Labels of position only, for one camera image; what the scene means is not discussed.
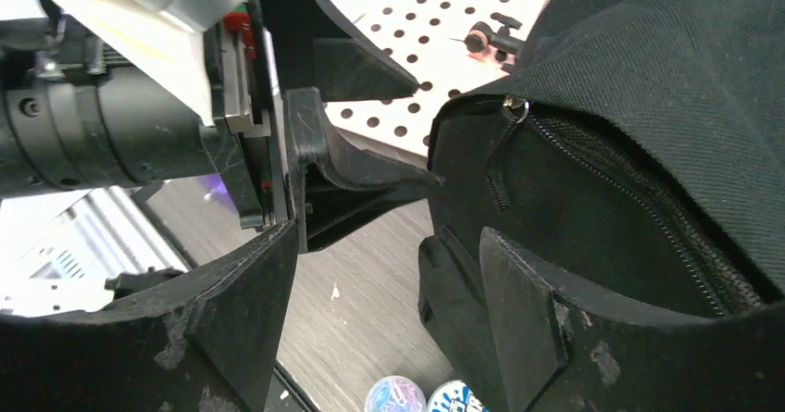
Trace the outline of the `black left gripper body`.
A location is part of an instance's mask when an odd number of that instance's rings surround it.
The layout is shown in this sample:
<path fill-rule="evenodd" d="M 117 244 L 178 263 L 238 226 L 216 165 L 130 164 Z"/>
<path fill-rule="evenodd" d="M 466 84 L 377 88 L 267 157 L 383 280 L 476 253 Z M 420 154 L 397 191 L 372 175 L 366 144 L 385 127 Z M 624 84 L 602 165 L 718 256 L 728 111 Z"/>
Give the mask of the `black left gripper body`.
<path fill-rule="evenodd" d="M 76 19 L 1 24 L 3 198 L 218 175 L 245 229 L 287 219 L 246 25 L 208 31 L 210 125 Z"/>

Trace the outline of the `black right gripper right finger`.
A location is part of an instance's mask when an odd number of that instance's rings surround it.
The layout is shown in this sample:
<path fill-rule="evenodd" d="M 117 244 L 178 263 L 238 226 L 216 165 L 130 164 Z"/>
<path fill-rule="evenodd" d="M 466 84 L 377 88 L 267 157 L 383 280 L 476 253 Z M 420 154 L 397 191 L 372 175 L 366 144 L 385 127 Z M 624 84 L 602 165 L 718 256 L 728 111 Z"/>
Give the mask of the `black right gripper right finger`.
<path fill-rule="evenodd" d="M 700 318 L 615 293 L 499 231 L 480 237 L 512 411 L 780 411 L 784 306 Z"/>

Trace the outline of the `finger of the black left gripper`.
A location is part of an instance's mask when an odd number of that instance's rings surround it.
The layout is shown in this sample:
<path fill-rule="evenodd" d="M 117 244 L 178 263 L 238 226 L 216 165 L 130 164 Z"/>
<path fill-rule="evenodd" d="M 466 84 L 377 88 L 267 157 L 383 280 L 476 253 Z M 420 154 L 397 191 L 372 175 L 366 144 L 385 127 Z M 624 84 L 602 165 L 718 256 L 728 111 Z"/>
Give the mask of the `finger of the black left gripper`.
<path fill-rule="evenodd" d="M 317 89 L 287 91 L 282 103 L 287 190 L 301 254 L 323 250 L 444 184 L 430 171 L 351 144 L 328 119 Z"/>
<path fill-rule="evenodd" d="M 404 98 L 419 89 L 331 0 L 259 1 L 281 92 L 316 88 L 325 102 L 354 102 Z"/>

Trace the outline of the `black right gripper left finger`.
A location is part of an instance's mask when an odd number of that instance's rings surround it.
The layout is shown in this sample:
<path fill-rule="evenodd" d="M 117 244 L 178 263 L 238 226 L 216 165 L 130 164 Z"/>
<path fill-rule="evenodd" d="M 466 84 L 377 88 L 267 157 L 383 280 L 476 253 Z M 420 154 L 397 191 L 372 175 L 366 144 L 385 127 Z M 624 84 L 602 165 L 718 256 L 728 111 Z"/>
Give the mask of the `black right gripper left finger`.
<path fill-rule="evenodd" d="M 297 249 L 286 222 L 93 313 L 2 316 L 2 409 L 262 410 Z"/>

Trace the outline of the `black backpack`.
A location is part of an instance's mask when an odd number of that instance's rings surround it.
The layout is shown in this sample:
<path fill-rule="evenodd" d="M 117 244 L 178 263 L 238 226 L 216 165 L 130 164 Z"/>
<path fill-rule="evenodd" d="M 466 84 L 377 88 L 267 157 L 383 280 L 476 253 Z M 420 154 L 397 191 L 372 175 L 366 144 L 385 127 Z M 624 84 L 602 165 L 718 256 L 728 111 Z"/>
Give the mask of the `black backpack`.
<path fill-rule="evenodd" d="M 784 306 L 784 0 L 551 0 L 515 71 L 443 106 L 429 168 L 420 316 L 491 411 L 485 229 L 685 315 Z"/>

